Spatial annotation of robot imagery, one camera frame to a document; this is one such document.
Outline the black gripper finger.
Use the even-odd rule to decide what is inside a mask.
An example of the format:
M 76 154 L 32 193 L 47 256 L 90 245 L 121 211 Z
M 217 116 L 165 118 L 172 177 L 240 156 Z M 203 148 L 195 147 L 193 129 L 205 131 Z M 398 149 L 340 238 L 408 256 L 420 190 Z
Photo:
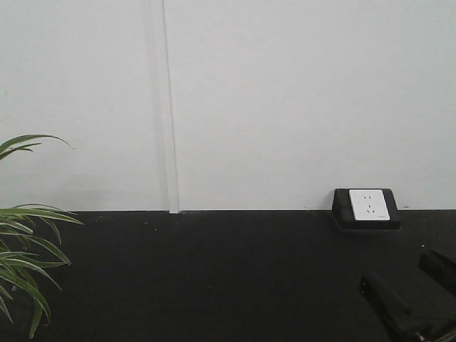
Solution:
M 375 274 L 363 275 L 359 292 L 374 311 L 390 341 L 429 341 L 433 322 L 416 318 L 404 300 Z
M 420 255 L 419 268 L 444 289 L 455 289 L 455 262 L 433 250 Z

